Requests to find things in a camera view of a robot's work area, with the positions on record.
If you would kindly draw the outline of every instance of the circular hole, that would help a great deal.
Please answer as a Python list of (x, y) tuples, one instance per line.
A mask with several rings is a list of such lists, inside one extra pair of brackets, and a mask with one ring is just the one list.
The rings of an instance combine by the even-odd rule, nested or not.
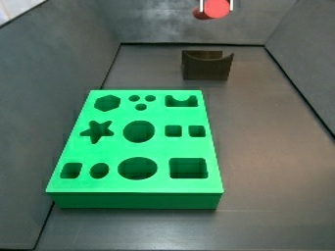
[(146, 104), (139, 104), (139, 105), (137, 105), (135, 108), (137, 108), (137, 110), (143, 111), (143, 110), (147, 109), (147, 105)]
[(130, 123), (123, 130), (123, 136), (134, 143), (142, 143), (149, 141), (154, 137), (154, 134), (154, 125), (145, 121), (137, 121)]
[(157, 97), (155, 97), (154, 95), (149, 95), (149, 96), (146, 97), (146, 100), (147, 100), (149, 102), (153, 102), (153, 101), (157, 100)]
[(138, 95), (131, 95), (130, 96), (130, 101), (139, 101), (141, 100), (141, 96), (138, 96)]
[(91, 176), (94, 178), (103, 178), (109, 174), (109, 165), (106, 163), (98, 163), (91, 168)]
[(158, 164), (149, 158), (130, 158), (119, 165), (119, 173), (123, 177), (141, 180), (151, 177), (158, 171)]

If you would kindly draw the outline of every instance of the metal panel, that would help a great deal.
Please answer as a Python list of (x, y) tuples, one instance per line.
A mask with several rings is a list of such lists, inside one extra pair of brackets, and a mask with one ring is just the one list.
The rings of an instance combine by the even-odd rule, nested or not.
[[(183, 81), (182, 50), (235, 53)], [(105, 88), (201, 89), (226, 194), (217, 211), (62, 210), (39, 250), (334, 250), (335, 144), (262, 47), (122, 46)]]
[(198, 0), (98, 0), (122, 42), (265, 44), (296, 0), (238, 0), (219, 20), (193, 16)]
[(87, 0), (49, 1), (0, 29), (0, 248), (34, 248), (53, 158), (118, 47)]
[(301, 0), (266, 47), (335, 134), (335, 1)]

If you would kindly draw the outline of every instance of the arch-shaped hole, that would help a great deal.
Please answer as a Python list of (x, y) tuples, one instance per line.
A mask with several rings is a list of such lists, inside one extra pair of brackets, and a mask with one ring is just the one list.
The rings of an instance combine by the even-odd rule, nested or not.
[(198, 99), (191, 95), (186, 100), (177, 100), (171, 95), (166, 97), (167, 107), (198, 107)]
[(135, 157), (125, 160), (119, 165), (119, 173), (134, 180), (151, 177), (158, 171), (158, 164), (149, 158)]
[(155, 134), (155, 127), (146, 121), (135, 121), (130, 123), (125, 130), (123, 136), (134, 143), (143, 143), (149, 141)]
[(107, 176), (110, 171), (109, 165), (106, 163), (98, 163), (91, 168), (91, 177), (93, 178), (103, 178)]
[(61, 178), (77, 178), (81, 174), (82, 167), (82, 163), (67, 163), (63, 167)]

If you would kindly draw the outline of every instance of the hexagonal hole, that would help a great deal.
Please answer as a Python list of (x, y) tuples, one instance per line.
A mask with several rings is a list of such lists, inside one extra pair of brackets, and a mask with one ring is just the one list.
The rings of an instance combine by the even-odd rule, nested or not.
[(97, 100), (95, 108), (103, 112), (117, 109), (121, 105), (121, 98), (107, 95)]

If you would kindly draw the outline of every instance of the star-shaped hole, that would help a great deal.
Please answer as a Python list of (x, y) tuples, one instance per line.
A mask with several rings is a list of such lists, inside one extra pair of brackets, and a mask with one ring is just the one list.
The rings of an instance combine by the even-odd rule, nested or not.
[(114, 132), (109, 129), (110, 125), (111, 121), (107, 121), (102, 124), (95, 121), (91, 121), (90, 129), (85, 130), (81, 135), (90, 136), (93, 144), (97, 144), (103, 136), (114, 136)]

